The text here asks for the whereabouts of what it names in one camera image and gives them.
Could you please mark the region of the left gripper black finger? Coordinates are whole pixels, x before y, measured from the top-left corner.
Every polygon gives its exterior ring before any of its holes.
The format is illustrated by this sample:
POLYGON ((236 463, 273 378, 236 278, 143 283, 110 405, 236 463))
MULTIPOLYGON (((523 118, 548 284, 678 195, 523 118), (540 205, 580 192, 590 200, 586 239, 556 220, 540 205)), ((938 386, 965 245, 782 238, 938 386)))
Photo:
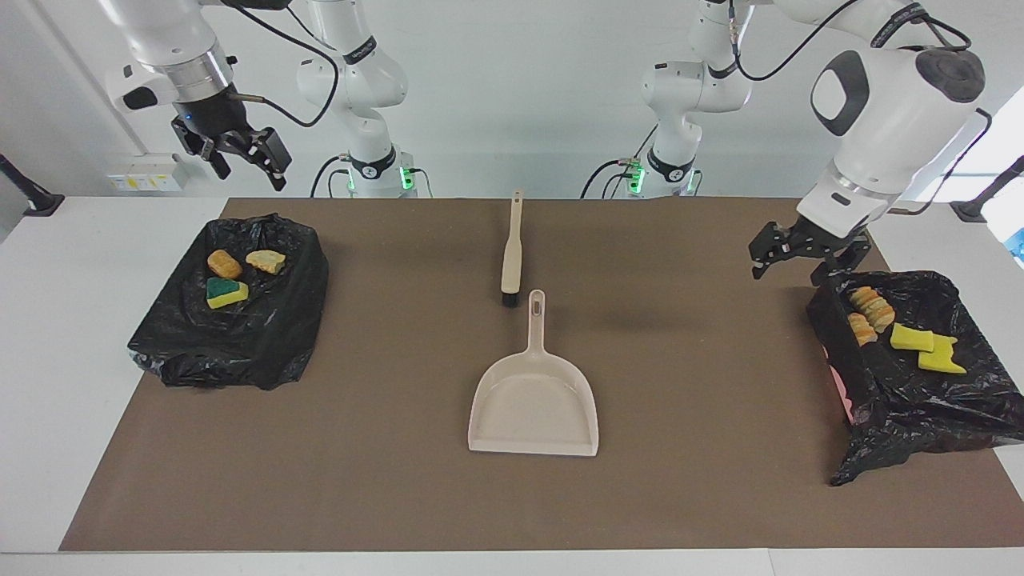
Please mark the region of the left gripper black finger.
POLYGON ((810 274, 810 282, 814 287, 819 287, 826 283, 828 278, 838 276, 838 274, 847 274, 853 269, 852 260, 854 259, 854 251, 852 250, 842 250, 841 252, 830 253, 827 255, 819 266, 816 266, 812 274, 810 274))
POLYGON ((786 229, 777 222, 768 222, 746 245, 752 259, 752 276, 761 280, 769 268, 786 260, 786 229))

